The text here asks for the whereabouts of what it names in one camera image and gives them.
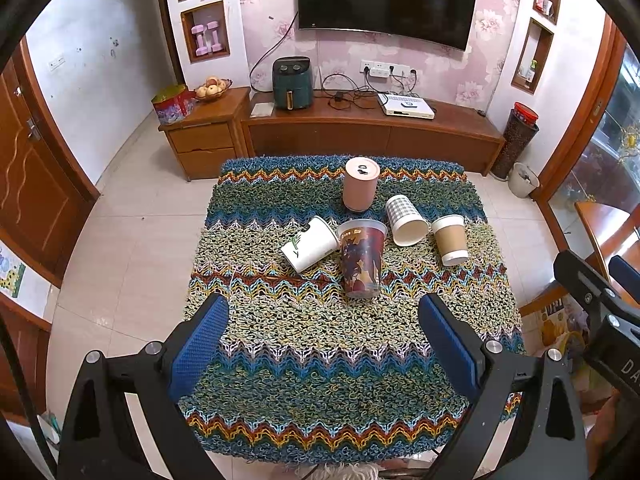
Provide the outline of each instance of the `electrical outlet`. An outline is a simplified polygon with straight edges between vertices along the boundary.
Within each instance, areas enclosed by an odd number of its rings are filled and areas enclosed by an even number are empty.
[[[53,61],[49,61],[49,71],[53,72],[60,65],[62,65],[64,62],[65,62],[65,57],[64,56],[60,56],[60,57],[57,57],[56,59],[54,59]]]
[[[411,68],[407,65],[396,63],[381,63],[379,61],[367,61],[365,59],[360,62],[360,72],[363,73],[364,69],[367,66],[369,67],[369,75],[375,76],[375,73],[380,74],[376,77],[389,77],[389,75],[392,73],[391,67],[394,68],[393,75],[396,77],[409,77],[411,75]]]

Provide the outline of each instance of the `knitted tablecloth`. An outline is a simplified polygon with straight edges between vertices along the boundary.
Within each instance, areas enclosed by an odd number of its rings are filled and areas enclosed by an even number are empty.
[[[437,292],[481,337],[523,352],[520,316],[474,186],[448,162],[373,157],[381,173],[371,208],[342,204],[348,156],[226,162],[198,244],[185,316],[207,295],[228,298],[216,356],[180,408],[202,445],[248,460],[373,462],[441,446],[467,406],[418,325],[418,299]],[[382,293],[350,300],[339,253],[303,274],[280,246],[314,215],[332,227],[386,221],[405,194],[429,221],[465,217],[469,260],[443,267],[433,234],[412,247],[387,235]],[[504,417],[519,398],[511,396]]]

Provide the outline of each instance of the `pink dumbbell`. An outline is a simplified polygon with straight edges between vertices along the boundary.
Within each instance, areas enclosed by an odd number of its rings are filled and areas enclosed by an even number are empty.
[[[217,52],[222,50],[222,45],[218,41],[218,31],[216,30],[220,24],[218,22],[207,23],[207,28],[211,31],[211,50]]]
[[[196,56],[204,56],[211,52],[211,47],[207,46],[204,41],[204,31],[207,30],[204,25],[195,25],[191,27],[191,33],[196,36],[196,41],[198,42],[198,47],[196,49]]]

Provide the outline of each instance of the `printed plastic cup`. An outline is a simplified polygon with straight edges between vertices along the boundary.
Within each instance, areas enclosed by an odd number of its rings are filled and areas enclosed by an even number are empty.
[[[347,296],[375,298],[380,294],[386,225],[377,220],[349,220],[338,226],[338,238]]]
[[[438,250],[445,267],[463,264],[469,258],[466,248],[465,218],[447,215],[431,223]]]
[[[362,213],[373,203],[380,167],[375,160],[356,156],[347,161],[344,169],[342,201],[348,209]]]
[[[429,224],[405,195],[391,197],[385,209],[396,245],[415,245],[429,234]]]
[[[338,237],[330,225],[314,216],[306,228],[293,235],[280,250],[296,272],[302,272],[333,253],[338,245]]]

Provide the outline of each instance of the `white cup with green print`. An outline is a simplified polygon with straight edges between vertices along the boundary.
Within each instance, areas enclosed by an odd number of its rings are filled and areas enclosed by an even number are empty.
[[[294,234],[280,250],[296,272],[302,272],[340,247],[331,226],[314,216],[302,231]]]

